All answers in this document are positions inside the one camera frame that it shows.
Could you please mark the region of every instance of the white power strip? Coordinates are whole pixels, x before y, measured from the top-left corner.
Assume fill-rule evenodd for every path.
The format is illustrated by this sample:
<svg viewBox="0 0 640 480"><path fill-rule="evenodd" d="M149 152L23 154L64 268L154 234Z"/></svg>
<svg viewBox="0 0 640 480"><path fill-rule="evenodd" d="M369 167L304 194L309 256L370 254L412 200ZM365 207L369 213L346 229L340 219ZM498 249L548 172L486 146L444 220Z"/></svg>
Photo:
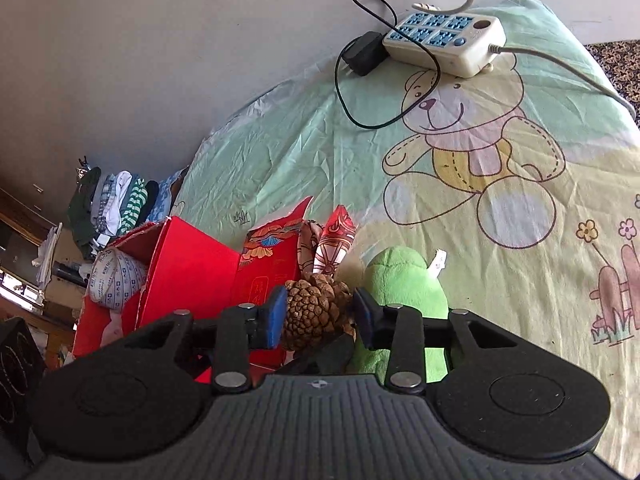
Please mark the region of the white power strip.
<svg viewBox="0 0 640 480"><path fill-rule="evenodd" d="M504 46L506 42L502 24L495 16L468 12L449 16L436 10L432 12L415 12L396 28L427 48L443 72L473 77L496 56L489 51L489 45ZM436 68L431 56L394 30L382 43L389 55L398 61L432 70Z"/></svg>

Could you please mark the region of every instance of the cartoon bear print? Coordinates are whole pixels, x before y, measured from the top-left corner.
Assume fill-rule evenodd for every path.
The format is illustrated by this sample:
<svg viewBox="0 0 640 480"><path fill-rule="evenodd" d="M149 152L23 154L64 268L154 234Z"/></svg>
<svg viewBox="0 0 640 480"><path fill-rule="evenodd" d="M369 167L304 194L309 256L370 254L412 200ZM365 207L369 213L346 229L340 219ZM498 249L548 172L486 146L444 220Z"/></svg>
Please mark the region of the cartoon bear print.
<svg viewBox="0 0 640 480"><path fill-rule="evenodd" d="M524 249L548 236L556 205L543 184L564 171L565 160L554 138L520 108L524 85L516 61L500 54L490 72L469 79L443 73L429 97L404 116L415 135L382 161L392 177L384 204L393 222L427 222L475 199L478 225L494 243ZM407 80L402 110L435 76L427 70ZM417 164L427 155L431 160Z"/></svg>

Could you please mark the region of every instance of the bed sheet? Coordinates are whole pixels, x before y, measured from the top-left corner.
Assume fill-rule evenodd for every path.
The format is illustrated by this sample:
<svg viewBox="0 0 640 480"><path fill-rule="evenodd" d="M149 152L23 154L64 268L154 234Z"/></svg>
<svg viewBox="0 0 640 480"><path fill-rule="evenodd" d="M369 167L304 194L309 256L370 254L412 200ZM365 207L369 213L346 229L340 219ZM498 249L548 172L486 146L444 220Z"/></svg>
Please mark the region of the bed sheet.
<svg viewBox="0 0 640 480"><path fill-rule="evenodd" d="M498 16L508 44L569 60L608 84L536 0ZM386 60L340 72L353 115L379 123L433 72ZM239 248L254 221L312 195L308 218L344 204L358 225L339 269L350 285L382 249L448 253L440 281L469 308L587 369L612 410L597 453L640 471L640 134L628 112L545 60L502 54L491 73L443 75L404 121L365 131L337 101L332 64L263 95L202 143L174 213Z"/></svg>

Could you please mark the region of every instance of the patterned carpet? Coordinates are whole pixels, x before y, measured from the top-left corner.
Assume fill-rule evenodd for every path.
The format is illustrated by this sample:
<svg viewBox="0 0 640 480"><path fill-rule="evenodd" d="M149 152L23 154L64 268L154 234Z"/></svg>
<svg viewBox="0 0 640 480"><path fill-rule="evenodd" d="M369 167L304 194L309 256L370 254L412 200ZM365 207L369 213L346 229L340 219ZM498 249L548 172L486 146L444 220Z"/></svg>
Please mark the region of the patterned carpet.
<svg viewBox="0 0 640 480"><path fill-rule="evenodd" d="M638 113L640 126L640 40L586 45L616 90Z"/></svg>

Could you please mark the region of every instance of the metal bolt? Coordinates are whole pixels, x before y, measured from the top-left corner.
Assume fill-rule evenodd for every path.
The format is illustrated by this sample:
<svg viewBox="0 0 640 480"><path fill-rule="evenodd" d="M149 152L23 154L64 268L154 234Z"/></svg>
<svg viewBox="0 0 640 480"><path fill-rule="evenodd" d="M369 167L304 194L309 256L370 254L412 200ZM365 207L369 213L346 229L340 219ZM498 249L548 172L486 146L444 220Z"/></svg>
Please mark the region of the metal bolt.
<svg viewBox="0 0 640 480"><path fill-rule="evenodd" d="M390 380L391 384L398 388L415 388L422 382L420 375L413 372L396 372Z"/></svg>
<svg viewBox="0 0 640 480"><path fill-rule="evenodd" d="M239 388L246 382L246 377L240 372L222 372L216 375L216 384L223 388Z"/></svg>

